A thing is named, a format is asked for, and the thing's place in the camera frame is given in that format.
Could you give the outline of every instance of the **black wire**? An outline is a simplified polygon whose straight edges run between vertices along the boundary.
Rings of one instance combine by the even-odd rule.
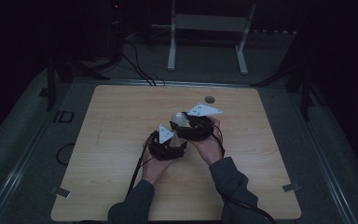
[[[61,154],[61,152],[62,152],[65,148],[70,147],[70,146],[74,146],[74,145],[75,145],[75,143],[66,144],[65,146],[61,147],[61,148],[58,150],[58,152],[57,152],[57,154],[56,154],[56,160],[57,160],[57,162],[58,162],[59,164],[64,165],[64,166],[67,166],[67,165],[68,165],[67,162],[64,162],[64,161],[62,161],[62,160],[60,159],[60,154]]]
[[[124,68],[124,69],[127,69],[127,70],[130,70],[130,71],[132,71],[132,72],[134,72],[134,73],[137,73],[137,71],[135,71],[135,70],[133,70],[133,69],[130,69],[130,68],[128,68],[128,67],[124,67],[123,65],[118,65],[118,67],[120,67],[120,68]],[[165,80],[164,79],[162,79],[162,78],[160,78],[159,76],[157,76],[156,74],[153,74],[153,73],[147,73],[149,76],[153,76],[153,77],[155,77],[157,80],[159,80],[159,81],[161,81],[162,82],[162,86],[165,86]]]
[[[133,64],[133,63],[131,64],[132,67],[134,67],[137,70],[138,74],[141,73],[144,76],[149,77],[151,79],[151,81],[153,82],[153,85],[157,86],[155,80],[151,76],[148,75],[149,73],[146,73],[144,70],[142,70],[141,66],[139,65],[138,49],[136,48],[136,46],[132,42],[130,42],[130,40],[127,40],[127,39],[125,40],[125,43],[131,45],[133,47],[134,51],[135,51],[135,61],[136,61],[136,68],[137,69],[134,67],[135,64]],[[151,74],[151,75],[154,76],[156,79],[162,81],[164,86],[165,86],[165,81],[162,78],[160,78],[156,74]]]
[[[149,75],[145,76],[145,74],[138,71],[136,65],[124,53],[122,53],[122,55],[123,55],[124,59],[127,60],[130,63],[130,65],[135,69],[136,73],[138,73],[139,76],[141,76],[147,83],[149,83],[150,86],[153,86],[153,84],[150,83],[150,81],[148,80],[148,79],[153,79],[153,78],[151,78]]]
[[[214,124],[213,126],[217,129],[217,131],[219,131],[220,136],[222,136],[222,144],[223,144],[223,133],[222,133],[222,131],[221,131],[220,128],[217,127],[215,124]]]
[[[217,191],[219,192],[219,194],[220,194],[225,200],[227,200],[227,201],[229,201],[229,202],[231,202],[231,203],[234,203],[234,204],[236,204],[236,205],[238,205],[238,206],[240,206],[240,207],[243,207],[243,208],[246,208],[246,209],[248,209],[248,210],[254,211],[254,212],[260,214],[261,216],[263,216],[264,218],[266,218],[270,223],[276,224],[274,218],[273,218],[270,214],[268,214],[266,211],[264,211],[263,209],[260,209],[260,208],[258,208],[258,207],[252,206],[252,205],[250,205],[250,204],[248,204],[248,203],[244,203],[244,202],[241,202],[241,201],[239,201],[239,200],[237,200],[237,199],[234,199],[234,198],[232,198],[232,197],[226,195],[225,193],[223,193],[223,192],[220,191],[219,189],[217,189]]]
[[[221,150],[222,150],[222,155],[225,156],[225,149],[223,148],[223,134],[222,134],[222,131],[220,130],[219,127],[217,127],[216,125],[213,125],[217,131],[219,131],[220,133],[220,136],[222,137],[222,140],[220,141],[220,139],[214,134],[212,133],[211,136],[217,141],[217,143],[219,144]],[[275,220],[272,218],[272,216],[270,216],[267,212],[265,212],[264,210],[260,209],[260,208],[257,208],[257,207],[254,207],[248,203],[243,203],[237,199],[234,199],[228,195],[226,195],[225,193],[223,193],[222,191],[220,191],[219,189],[217,189],[217,191],[219,192],[219,194],[224,198],[226,199],[227,201],[231,202],[231,203],[234,203],[238,206],[241,206],[241,207],[244,207],[246,209],[249,209],[251,211],[254,211],[254,212],[257,212],[258,214],[262,215],[263,217],[265,217],[269,222],[273,223],[273,224],[276,224]]]
[[[145,163],[147,163],[147,161],[146,161],[144,164],[142,164],[142,160],[144,159],[144,154],[145,154],[145,152],[146,152],[147,147],[148,147],[149,144],[150,144],[150,140],[153,138],[153,134],[154,134],[154,133],[151,133],[151,134],[149,135],[149,137],[147,138],[147,140],[145,141],[145,143],[144,143],[144,150],[142,151],[141,157],[139,158],[138,163],[136,164],[135,171],[133,172],[132,179],[131,179],[131,182],[130,182],[129,190],[127,191],[126,198],[130,195],[130,193],[131,193],[131,191],[132,191],[132,189],[133,189],[133,185],[135,184],[135,179],[136,179],[136,176],[137,176],[138,173],[139,173],[139,169],[141,169],[141,167],[142,167],[143,165],[145,165]]]

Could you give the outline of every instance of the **wooden board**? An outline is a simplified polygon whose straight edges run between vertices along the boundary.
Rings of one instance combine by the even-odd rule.
[[[300,217],[296,195],[282,189],[290,180],[256,90],[144,86],[96,88],[62,181],[71,195],[57,197],[51,217],[106,220],[109,208],[125,198],[147,136],[159,124],[170,127],[172,114],[206,104],[206,96],[223,110],[215,117],[221,120],[226,157],[249,177],[258,206],[277,219]],[[156,185],[149,219],[217,220],[222,206],[208,166],[188,144],[185,156]]]

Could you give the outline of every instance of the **metal stand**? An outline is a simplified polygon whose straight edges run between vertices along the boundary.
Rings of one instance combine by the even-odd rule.
[[[249,28],[252,23],[252,18],[255,14],[256,3],[253,3],[247,17],[223,17],[223,16],[204,16],[204,15],[189,15],[176,14],[175,0],[172,0],[172,14],[171,14],[171,44],[170,53],[168,55],[168,70],[175,69],[175,54],[176,54],[176,29],[193,29],[193,30],[209,30],[209,31],[228,31],[228,32],[242,32],[242,38],[239,45],[235,47],[237,54],[238,65],[242,75],[248,74],[245,59],[243,56],[243,47],[245,46],[246,37],[249,34]]]

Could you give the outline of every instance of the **gray sleeve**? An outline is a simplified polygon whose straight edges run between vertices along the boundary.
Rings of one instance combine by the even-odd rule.
[[[146,180],[141,180],[123,203],[114,204],[108,213],[109,224],[143,224],[147,223],[150,204],[155,189]]]
[[[257,207],[257,197],[247,189],[248,177],[237,170],[234,161],[223,158],[209,167],[216,188],[227,196]],[[235,203],[225,202],[222,212],[224,224],[269,223],[263,216]]]

